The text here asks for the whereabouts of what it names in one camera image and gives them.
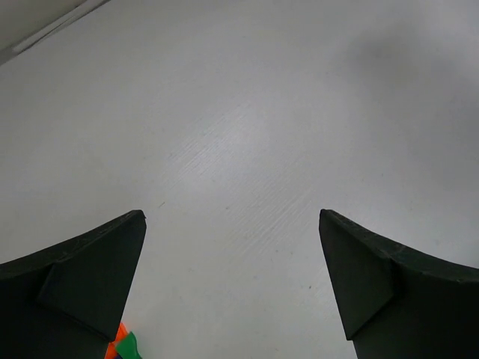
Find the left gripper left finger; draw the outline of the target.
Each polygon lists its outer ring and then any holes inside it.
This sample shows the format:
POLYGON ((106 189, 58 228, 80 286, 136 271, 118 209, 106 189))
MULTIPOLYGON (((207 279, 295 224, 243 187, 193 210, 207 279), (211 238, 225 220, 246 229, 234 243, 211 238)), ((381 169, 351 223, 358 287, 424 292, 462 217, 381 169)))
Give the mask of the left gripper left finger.
POLYGON ((104 358, 146 235, 132 210, 1 265, 2 358, 104 358))

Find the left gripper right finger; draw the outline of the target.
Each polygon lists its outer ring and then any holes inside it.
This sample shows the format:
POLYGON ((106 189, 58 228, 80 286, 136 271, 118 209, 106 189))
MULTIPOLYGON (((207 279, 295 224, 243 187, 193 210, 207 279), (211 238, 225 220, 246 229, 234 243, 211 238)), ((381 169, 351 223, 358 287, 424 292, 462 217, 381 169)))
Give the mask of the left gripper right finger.
POLYGON ((320 241, 357 358, 477 358, 478 270, 322 209, 320 241))

